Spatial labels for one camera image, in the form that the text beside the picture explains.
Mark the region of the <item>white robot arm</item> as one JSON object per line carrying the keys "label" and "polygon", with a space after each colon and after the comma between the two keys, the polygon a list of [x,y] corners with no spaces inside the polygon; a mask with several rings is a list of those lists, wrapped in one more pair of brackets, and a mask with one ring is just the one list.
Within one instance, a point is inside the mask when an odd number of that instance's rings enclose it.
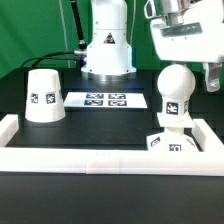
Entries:
{"label": "white robot arm", "polygon": [[[102,78],[134,70],[126,41],[124,0],[91,0],[93,37],[82,71]],[[147,0],[144,14],[158,57],[171,62],[198,62],[209,92],[220,89],[224,64],[224,0]]]}

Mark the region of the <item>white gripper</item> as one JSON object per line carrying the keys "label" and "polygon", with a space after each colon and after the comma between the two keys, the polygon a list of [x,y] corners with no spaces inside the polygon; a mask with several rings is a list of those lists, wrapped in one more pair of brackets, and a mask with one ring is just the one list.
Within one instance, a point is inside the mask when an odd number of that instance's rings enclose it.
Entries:
{"label": "white gripper", "polygon": [[159,59],[207,62],[206,89],[218,91],[224,62],[224,0],[147,0],[144,13]]}

